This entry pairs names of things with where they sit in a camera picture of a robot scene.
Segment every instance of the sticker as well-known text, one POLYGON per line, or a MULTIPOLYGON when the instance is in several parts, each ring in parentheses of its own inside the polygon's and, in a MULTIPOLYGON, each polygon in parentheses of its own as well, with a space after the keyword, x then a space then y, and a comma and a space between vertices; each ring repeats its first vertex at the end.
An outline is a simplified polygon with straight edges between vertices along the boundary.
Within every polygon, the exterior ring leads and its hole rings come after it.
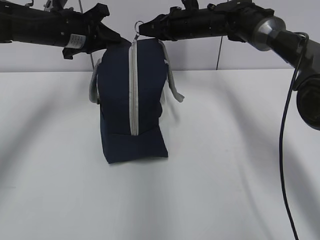
POLYGON ((66 48, 82 49, 86 43, 87 37, 84 35, 71 34, 70 41, 66 48))

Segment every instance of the cable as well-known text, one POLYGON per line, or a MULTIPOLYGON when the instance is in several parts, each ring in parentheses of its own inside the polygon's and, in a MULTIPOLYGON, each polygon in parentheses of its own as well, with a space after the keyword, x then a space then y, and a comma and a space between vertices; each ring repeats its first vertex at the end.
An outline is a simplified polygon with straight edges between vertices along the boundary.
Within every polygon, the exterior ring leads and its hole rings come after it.
POLYGON ((289 89, 289 93, 285 102, 285 107, 284 107, 284 112, 283 112, 283 117, 282 117, 282 121, 281 121, 281 129, 280 129, 280 138, 279 138, 279 163, 280 163, 280 178, 281 178, 281 188, 282 188, 282 195, 283 195, 283 200, 284 200, 284 205, 285 205, 285 209, 286 212, 288 214, 289 220, 290 220, 290 224, 291 224, 291 228, 293 231, 293 235, 295 240, 299 240, 298 234, 297 234, 297 230, 296 230, 296 226, 295 226, 295 222, 293 220, 291 211, 290 211, 290 207, 289 207, 289 203, 288 203, 288 198, 287 198, 287 192, 286 192, 286 185, 285 185, 285 174, 284 174, 284 132, 285 132, 285 125, 286 125, 286 119, 287 119, 287 115, 288 115, 288 109, 289 109, 289 105, 290 105, 290 100, 292 97, 292 93, 294 91, 294 84, 295 81, 297 79, 297 75, 299 72, 299 69, 301 67, 301 63, 303 61, 303 58, 306 54, 307 51, 307 45, 309 42, 309 35, 304 33, 304 32, 296 32, 296 34, 302 35, 304 36, 305 40, 304 40, 304 44, 303 44, 303 48, 301 50, 301 54, 299 57, 299 61, 298 64, 294 70, 294 74, 291 80, 291 84, 290 84, 290 89, 289 89))
MULTIPOLYGON (((81 0, 78 0, 78 2, 79 2, 80 11, 83 14, 84 8, 82 7, 82 2, 81 2, 81 0)), ((93 57, 92 53, 90 53, 90 60, 91 60, 92 69, 95 70, 95 61, 94 61, 94 57, 93 57)))
POLYGON ((220 62, 220 56, 221 56, 221 49, 222 49, 222 42, 224 40, 224 37, 222 36, 221 37, 221 40, 220 40, 220 47, 219 47, 219 54, 218 54, 218 60, 216 62, 216 68, 215 70, 218 70, 219 69, 219 62, 220 62))

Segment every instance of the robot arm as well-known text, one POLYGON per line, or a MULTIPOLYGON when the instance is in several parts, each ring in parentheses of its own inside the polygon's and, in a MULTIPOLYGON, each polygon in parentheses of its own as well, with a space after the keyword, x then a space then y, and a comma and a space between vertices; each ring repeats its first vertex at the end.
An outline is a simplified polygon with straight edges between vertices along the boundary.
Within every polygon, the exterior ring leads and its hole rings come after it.
POLYGON ((98 3, 85 13, 64 9, 67 0, 48 0, 45 10, 0 0, 0 43, 12 41, 64 47, 65 59, 126 42, 101 23, 108 7, 98 3))
MULTIPOLYGON (((140 25, 139 33, 163 41, 227 36, 249 43, 259 51, 273 50, 293 67, 298 67, 305 38, 286 30, 275 11, 252 0, 231 0, 199 9, 197 0, 182 0, 185 9, 172 7, 169 14, 140 25)), ((320 130, 320 44, 309 40, 294 84, 297 106, 303 120, 320 130)))

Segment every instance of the navy blue bag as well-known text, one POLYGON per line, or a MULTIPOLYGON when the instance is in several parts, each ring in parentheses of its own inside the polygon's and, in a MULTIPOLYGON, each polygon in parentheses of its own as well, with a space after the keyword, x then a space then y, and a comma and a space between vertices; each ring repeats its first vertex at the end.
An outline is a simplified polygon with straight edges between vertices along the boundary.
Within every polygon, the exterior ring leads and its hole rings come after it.
POLYGON ((166 81, 182 102, 166 48, 157 39, 109 47, 98 62, 90 100, 100 104, 102 147, 109 164, 168 157, 159 127, 166 81))

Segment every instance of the gray zipper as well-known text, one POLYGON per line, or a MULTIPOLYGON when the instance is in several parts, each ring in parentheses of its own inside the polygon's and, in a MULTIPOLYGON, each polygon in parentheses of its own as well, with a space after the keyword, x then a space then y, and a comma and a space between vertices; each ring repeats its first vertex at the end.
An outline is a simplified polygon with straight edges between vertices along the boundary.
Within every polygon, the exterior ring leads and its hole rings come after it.
POLYGON ((129 120, 132 136, 139 135, 139 88, 137 41, 129 49, 129 120))

